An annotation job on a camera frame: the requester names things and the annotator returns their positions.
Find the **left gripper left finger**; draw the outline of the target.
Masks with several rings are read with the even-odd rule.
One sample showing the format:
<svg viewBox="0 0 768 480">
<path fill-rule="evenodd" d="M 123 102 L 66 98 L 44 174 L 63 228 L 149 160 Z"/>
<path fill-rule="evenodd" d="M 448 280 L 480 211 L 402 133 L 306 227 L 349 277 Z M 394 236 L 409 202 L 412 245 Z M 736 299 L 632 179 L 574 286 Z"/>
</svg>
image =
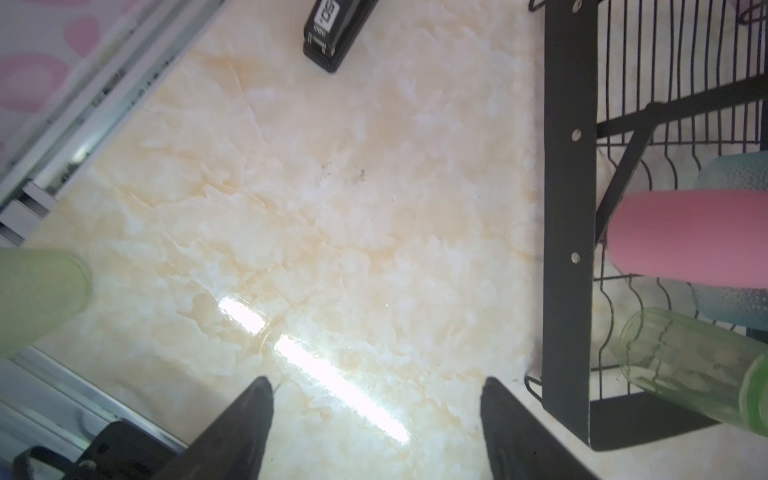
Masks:
<svg viewBox="0 0 768 480">
<path fill-rule="evenodd" d="M 156 479 L 256 479 L 274 416 L 273 387 L 258 377 Z"/>
</svg>

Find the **pink cup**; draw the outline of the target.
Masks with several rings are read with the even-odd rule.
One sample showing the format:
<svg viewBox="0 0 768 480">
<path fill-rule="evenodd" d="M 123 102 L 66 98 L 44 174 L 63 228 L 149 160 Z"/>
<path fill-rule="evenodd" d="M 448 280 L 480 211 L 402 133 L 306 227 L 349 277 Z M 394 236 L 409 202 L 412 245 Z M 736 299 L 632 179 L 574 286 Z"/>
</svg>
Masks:
<svg viewBox="0 0 768 480">
<path fill-rule="evenodd" d="M 678 190 L 625 197 L 607 229 L 623 273 L 712 286 L 767 287 L 767 194 Z"/>
</svg>

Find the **green transparent cup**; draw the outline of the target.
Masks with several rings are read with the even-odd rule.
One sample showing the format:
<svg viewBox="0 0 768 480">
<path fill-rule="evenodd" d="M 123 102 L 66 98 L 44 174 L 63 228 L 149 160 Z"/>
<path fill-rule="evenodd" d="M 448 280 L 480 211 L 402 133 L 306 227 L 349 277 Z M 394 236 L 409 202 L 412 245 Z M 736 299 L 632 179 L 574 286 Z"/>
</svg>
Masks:
<svg viewBox="0 0 768 480">
<path fill-rule="evenodd" d="M 767 435 L 767 345 L 647 307 L 610 345 L 629 383 L 675 405 Z"/>
</svg>

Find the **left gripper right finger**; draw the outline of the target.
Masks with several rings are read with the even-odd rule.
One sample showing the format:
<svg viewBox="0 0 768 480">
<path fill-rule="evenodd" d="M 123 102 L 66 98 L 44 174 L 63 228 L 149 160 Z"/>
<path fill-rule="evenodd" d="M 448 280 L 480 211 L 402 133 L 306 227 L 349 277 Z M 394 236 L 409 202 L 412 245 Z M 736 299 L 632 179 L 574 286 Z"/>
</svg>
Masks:
<svg viewBox="0 0 768 480">
<path fill-rule="evenodd" d="M 596 477 L 495 377 L 482 388 L 480 417 L 495 480 Z"/>
</svg>

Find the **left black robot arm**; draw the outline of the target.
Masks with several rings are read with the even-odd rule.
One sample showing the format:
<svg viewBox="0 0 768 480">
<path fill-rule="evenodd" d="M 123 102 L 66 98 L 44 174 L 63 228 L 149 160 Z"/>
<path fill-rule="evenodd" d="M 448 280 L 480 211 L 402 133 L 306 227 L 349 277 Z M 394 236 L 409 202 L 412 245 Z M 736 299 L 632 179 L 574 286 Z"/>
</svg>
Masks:
<svg viewBox="0 0 768 480">
<path fill-rule="evenodd" d="M 75 461 L 33 446 L 12 463 L 12 479 L 40 465 L 65 479 L 256 479 L 274 416 L 274 390 L 257 378 L 182 453 L 126 421 L 108 425 Z M 592 479 L 592 473 L 495 377 L 486 379 L 480 417 L 496 479 Z"/>
</svg>

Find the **teal frosted tumbler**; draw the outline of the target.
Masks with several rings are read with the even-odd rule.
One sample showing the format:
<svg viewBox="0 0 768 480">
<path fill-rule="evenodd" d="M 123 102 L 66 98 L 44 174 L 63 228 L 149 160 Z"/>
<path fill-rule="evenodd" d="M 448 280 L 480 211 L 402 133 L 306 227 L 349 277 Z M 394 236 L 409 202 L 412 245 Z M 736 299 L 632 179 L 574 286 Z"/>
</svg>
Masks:
<svg viewBox="0 0 768 480">
<path fill-rule="evenodd" d="M 718 157 L 699 173 L 697 190 L 767 191 L 767 152 L 758 151 Z"/>
<path fill-rule="evenodd" d="M 767 290 L 692 285 L 694 303 L 705 317 L 755 330 L 767 330 Z"/>
</svg>

